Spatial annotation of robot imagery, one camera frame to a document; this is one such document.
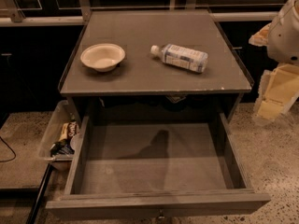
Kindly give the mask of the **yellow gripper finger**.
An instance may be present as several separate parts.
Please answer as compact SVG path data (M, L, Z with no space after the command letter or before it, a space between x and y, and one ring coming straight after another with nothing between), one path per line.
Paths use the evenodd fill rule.
M257 47L267 46L269 29L270 24L266 24L261 30L250 37L249 43Z
M264 70L258 93L254 121L274 121L286 114L299 98L299 67L280 63L273 71Z

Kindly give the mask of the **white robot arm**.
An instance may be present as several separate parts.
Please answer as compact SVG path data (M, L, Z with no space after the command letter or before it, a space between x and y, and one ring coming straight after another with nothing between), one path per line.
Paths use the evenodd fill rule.
M249 43L266 46L268 57L278 62L273 71L263 71L253 108L254 122L264 126L285 115L299 97L299 0L288 0Z

